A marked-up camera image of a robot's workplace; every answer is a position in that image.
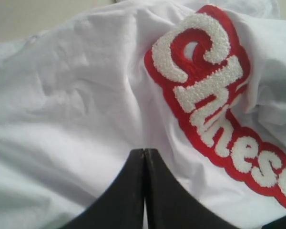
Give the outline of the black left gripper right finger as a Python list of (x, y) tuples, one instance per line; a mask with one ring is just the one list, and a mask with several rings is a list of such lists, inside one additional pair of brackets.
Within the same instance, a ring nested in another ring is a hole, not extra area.
[(144, 150), (144, 198), (150, 229), (234, 229), (192, 197), (157, 149)]

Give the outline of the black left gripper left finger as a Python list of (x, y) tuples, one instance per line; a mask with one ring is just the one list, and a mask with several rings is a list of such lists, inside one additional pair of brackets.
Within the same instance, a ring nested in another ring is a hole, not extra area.
[(106, 191), (65, 229), (141, 229), (143, 227), (144, 151), (135, 149)]

